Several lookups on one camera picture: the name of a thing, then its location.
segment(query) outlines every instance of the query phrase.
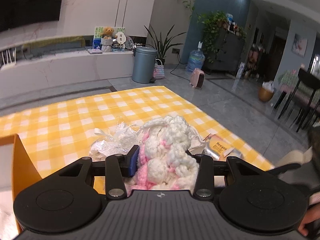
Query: dark cabinet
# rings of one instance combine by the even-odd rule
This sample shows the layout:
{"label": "dark cabinet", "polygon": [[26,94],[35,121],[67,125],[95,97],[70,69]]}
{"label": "dark cabinet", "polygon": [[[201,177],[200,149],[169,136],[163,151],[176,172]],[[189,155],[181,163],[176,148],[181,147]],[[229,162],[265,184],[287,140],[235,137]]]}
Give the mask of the dark cabinet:
{"label": "dark cabinet", "polygon": [[215,41],[215,47],[218,49],[218,52],[209,55],[214,62],[210,63],[206,59],[203,69],[209,71],[236,71],[238,69],[243,46],[244,39],[224,29],[220,29],[219,36]]}

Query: human hand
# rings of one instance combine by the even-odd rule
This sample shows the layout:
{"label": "human hand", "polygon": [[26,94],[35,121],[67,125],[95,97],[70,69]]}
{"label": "human hand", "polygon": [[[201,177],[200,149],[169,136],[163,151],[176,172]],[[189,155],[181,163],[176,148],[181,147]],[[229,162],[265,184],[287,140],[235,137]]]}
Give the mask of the human hand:
{"label": "human hand", "polygon": [[301,224],[298,228],[298,231],[303,235],[303,236],[307,236],[308,235],[308,230],[305,228],[306,224],[309,224],[317,219],[320,219],[320,203],[318,203],[317,205],[313,206],[312,208],[310,208],[305,216],[303,217]]}

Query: black screen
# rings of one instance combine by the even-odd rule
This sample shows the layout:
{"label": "black screen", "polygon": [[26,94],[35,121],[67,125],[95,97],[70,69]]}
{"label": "black screen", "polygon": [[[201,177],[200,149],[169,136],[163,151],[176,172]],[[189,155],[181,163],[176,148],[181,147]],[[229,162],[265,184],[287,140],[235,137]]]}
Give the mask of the black screen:
{"label": "black screen", "polygon": [[58,21],[61,0],[0,0],[0,31],[27,24]]}

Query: wall outlet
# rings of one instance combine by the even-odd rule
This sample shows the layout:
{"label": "wall outlet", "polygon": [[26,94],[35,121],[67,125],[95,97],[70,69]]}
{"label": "wall outlet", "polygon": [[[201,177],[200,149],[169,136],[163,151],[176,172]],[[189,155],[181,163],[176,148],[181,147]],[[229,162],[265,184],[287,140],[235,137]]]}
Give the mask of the wall outlet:
{"label": "wall outlet", "polygon": [[180,49],[173,48],[173,49],[172,49],[172,53],[173,53],[173,54],[180,54]]}

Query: pink space heater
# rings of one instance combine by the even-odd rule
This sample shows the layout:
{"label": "pink space heater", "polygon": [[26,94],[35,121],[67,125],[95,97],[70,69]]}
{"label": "pink space heater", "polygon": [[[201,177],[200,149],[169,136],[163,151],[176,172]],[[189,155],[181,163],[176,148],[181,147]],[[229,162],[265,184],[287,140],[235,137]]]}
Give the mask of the pink space heater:
{"label": "pink space heater", "polygon": [[200,68],[195,68],[191,74],[190,84],[194,88],[201,88],[204,80],[204,72]]}

